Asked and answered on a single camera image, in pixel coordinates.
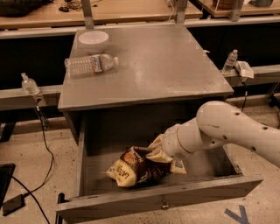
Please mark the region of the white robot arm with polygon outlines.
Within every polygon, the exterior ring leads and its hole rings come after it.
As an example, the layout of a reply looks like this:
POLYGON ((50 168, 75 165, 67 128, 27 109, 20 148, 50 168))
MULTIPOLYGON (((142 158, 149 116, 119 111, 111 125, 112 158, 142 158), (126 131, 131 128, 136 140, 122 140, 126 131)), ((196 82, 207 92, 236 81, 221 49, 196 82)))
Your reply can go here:
POLYGON ((168 128, 150 145, 152 152, 146 157, 170 163, 225 144, 252 150, 280 167, 280 129, 262 124, 224 101, 208 101, 193 119, 168 128))

